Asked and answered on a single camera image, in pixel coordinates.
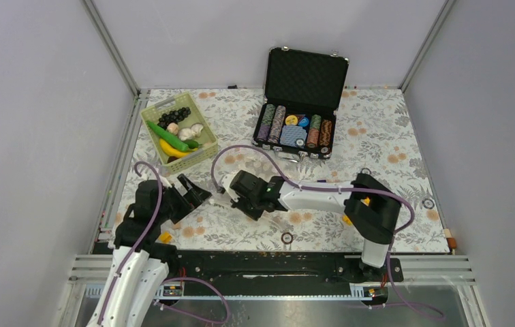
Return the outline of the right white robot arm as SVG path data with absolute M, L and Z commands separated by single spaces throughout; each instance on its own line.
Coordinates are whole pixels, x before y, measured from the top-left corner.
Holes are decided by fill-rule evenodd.
M 386 256 L 402 202 L 371 175 L 360 173 L 349 184 L 297 183 L 282 176 L 265 181 L 241 170 L 224 176 L 219 185 L 232 207 L 254 220 L 265 212 L 296 210 L 346 216 L 364 239 L 354 272 L 370 281 L 386 279 Z

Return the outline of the clear zip top bag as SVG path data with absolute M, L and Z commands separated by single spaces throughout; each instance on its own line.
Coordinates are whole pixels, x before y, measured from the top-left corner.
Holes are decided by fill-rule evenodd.
M 264 213 L 275 211 L 317 210 L 331 211 L 337 203 L 334 186 L 331 184 L 299 184 L 284 175 L 279 166 L 271 161 L 278 175 L 269 181 L 239 170 L 217 179 L 217 162 L 226 150 L 222 150 L 212 161 L 210 176 L 219 193 L 229 197 L 230 206 L 242 212 L 253 221 Z

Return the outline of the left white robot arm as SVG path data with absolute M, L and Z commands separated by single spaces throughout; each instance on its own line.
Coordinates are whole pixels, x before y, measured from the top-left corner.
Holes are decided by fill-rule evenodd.
M 134 203 L 115 231 L 110 271 L 89 326 L 137 326 L 162 281 L 181 271 L 176 246 L 158 241 L 161 225 L 178 223 L 211 194 L 184 174 L 178 181 L 185 193 L 167 181 L 139 183 Z

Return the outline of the long green pepper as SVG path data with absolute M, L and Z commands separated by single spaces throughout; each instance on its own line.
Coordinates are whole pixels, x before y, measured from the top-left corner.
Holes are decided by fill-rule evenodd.
M 189 146 L 181 141 L 177 136 L 156 125 L 154 122 L 146 121 L 146 124 L 154 134 L 159 136 L 162 140 L 165 140 L 174 149 L 181 152 L 187 152 L 190 150 Z

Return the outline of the black grape bunch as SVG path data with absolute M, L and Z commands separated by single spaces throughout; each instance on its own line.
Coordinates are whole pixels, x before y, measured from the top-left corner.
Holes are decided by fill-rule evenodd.
M 158 119 L 157 125 L 166 129 L 171 123 L 178 124 L 184 121 L 191 114 L 189 107 L 182 107 L 176 110 L 170 110 L 162 113 Z

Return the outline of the garlic bulb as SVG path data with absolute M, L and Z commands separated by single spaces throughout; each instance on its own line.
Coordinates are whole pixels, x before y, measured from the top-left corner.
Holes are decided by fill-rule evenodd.
M 180 128 L 179 128 L 178 124 L 173 123 L 173 122 L 169 123 L 169 124 L 168 124 L 168 126 L 166 127 L 166 130 L 167 130 L 169 133 L 171 133 L 172 135 L 175 135 L 175 136 L 177 136 L 177 135 L 178 135 L 178 131 L 179 131 L 179 129 L 180 129 Z

